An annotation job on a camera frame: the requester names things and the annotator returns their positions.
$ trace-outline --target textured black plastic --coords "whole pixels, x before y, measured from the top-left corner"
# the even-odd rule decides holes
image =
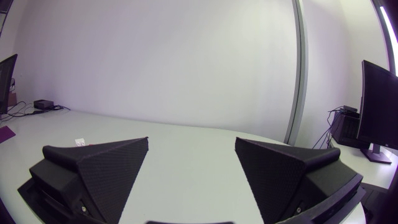
[[[77,172],[106,223],[118,223],[147,151],[148,140],[141,138],[85,147],[45,146],[43,155]]]
[[[312,150],[240,138],[235,149],[264,223],[280,220],[307,172],[340,156],[339,149]]]

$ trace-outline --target computer monitor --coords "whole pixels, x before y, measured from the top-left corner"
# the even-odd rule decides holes
[[[8,94],[17,56],[18,54],[15,54],[0,62],[0,114],[7,113]]]
[[[398,149],[398,77],[371,62],[363,61],[363,89],[358,139],[373,143],[361,149],[371,162],[390,164],[380,146]]]
[[[147,151],[147,138],[44,146],[18,192],[44,223],[118,223]]]

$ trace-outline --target desk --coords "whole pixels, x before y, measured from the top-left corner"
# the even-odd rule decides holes
[[[331,140],[331,145],[340,149],[340,160],[363,176],[362,183],[380,187],[385,191],[390,187],[392,178],[396,173],[398,157],[387,149],[380,147],[390,160],[391,164],[380,164],[370,162],[365,155],[356,148],[338,144],[336,140]]]
[[[73,147],[149,136],[149,151],[120,223],[233,221],[262,223],[234,151],[237,136],[279,143],[252,134],[53,111],[5,123],[17,135],[0,144],[0,197],[16,223],[40,223],[18,194],[28,169],[43,159],[44,145]],[[346,220],[364,223],[359,204]]]

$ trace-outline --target black cable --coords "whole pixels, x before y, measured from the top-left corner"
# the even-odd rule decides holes
[[[25,101],[20,101],[20,102],[18,102],[16,105],[14,105],[12,108],[10,108],[9,110],[7,110],[7,113],[10,112],[10,110],[14,109],[14,107],[16,107],[16,106],[17,106],[18,104],[20,104],[20,103],[25,103],[25,106],[26,106],[26,102],[25,102]]]
[[[317,146],[318,142],[321,141],[322,137],[331,129],[331,126],[335,123],[335,121],[337,120],[337,117],[335,117],[335,119],[333,120],[333,122],[329,125],[329,128],[321,135],[321,137],[318,139],[318,141],[315,143],[315,145],[313,145],[312,149],[315,148],[315,146]]]
[[[12,110],[12,109],[13,109],[15,106],[17,106],[19,103],[25,103],[25,102],[24,102],[24,101],[18,102],[16,105],[14,105],[14,106],[13,106],[11,109],[9,109],[8,111]],[[52,107],[50,107],[49,109],[46,109],[46,110],[39,110],[39,111],[33,111],[33,112],[31,112],[31,113],[26,113],[26,110],[32,107],[32,106],[30,106],[30,107],[26,108],[26,109],[24,110],[23,113],[20,113],[20,111],[21,111],[22,109],[24,109],[27,105],[31,105],[31,103],[29,103],[29,104],[26,104],[26,103],[25,103],[25,105],[24,105],[21,109],[19,109],[17,112],[15,112],[15,113],[8,113],[7,116],[6,116],[5,118],[1,118],[1,119],[0,119],[0,121],[1,121],[1,122],[0,122],[0,125],[1,125],[3,122],[9,121],[9,120],[12,119],[12,118],[21,118],[21,117],[24,117],[24,116],[31,116],[31,115],[35,115],[35,114],[42,114],[42,113],[47,113],[47,112],[50,112],[50,111],[57,111],[57,110],[63,110],[63,109],[70,110],[70,109],[67,108],[66,106],[55,105],[55,106],[52,106]]]

